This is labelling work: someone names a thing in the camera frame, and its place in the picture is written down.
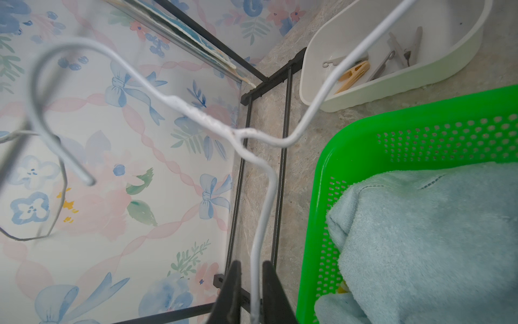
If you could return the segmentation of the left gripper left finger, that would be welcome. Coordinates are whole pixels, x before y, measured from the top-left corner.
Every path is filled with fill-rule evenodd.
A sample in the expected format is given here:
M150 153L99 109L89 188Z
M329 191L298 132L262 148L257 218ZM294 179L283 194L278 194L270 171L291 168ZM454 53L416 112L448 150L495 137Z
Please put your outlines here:
M241 320L241 263L234 261L223 281L207 324L239 324Z

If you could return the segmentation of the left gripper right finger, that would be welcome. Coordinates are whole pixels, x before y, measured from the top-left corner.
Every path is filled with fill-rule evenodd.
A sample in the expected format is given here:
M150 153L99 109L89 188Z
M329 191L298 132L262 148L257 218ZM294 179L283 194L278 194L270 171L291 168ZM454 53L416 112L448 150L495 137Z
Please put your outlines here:
M299 323L270 261L263 263L263 317L265 324Z

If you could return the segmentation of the light green towel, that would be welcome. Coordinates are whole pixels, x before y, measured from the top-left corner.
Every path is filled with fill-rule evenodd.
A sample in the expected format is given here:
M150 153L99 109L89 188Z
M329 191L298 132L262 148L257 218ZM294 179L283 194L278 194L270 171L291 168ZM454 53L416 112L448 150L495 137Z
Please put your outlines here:
M517 164L392 171L326 216L348 292L321 323L516 323Z

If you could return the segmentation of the orange clothespin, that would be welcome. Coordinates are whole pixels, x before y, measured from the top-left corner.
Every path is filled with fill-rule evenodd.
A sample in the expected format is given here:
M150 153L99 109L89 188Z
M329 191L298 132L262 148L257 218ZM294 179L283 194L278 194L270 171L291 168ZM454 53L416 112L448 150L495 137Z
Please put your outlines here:
M370 69L370 62L363 61L351 67L339 79L338 83L341 85L335 94L342 93L352 88L353 85Z

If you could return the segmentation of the white wire hanger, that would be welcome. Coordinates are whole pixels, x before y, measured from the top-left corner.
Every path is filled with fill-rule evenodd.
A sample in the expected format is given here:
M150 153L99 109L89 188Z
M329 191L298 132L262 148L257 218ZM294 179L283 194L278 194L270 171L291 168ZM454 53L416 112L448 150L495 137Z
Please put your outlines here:
M7 177L8 184L12 186L23 186L30 190L27 197L14 199L9 208L12 211L11 222L14 225L37 224L39 228L35 236L21 238L10 234L6 229L1 228L1 234L17 242L29 242L44 240L51 237L59 215L65 205L67 193L66 167L61 158L58 162L41 161L34 155L27 155L20 163L16 162L14 154L9 156L5 166L10 168L14 165L14 171L2 171L1 175ZM59 205L54 215L51 214L51 198L42 192L47 182L55 179L58 175L62 177L62 191L58 194Z

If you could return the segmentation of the teal patterned towel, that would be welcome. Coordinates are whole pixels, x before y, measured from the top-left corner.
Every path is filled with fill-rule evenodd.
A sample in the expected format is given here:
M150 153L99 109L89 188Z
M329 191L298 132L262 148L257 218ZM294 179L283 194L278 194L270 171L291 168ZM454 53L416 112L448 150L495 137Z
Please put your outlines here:
M139 22L143 22L154 31L161 33L199 59L215 68L217 67L224 74L246 83L252 89L256 88L256 85L247 78L247 75L231 61L229 55L186 23L167 13L160 5L153 5L151 1L109 1L108 3Z

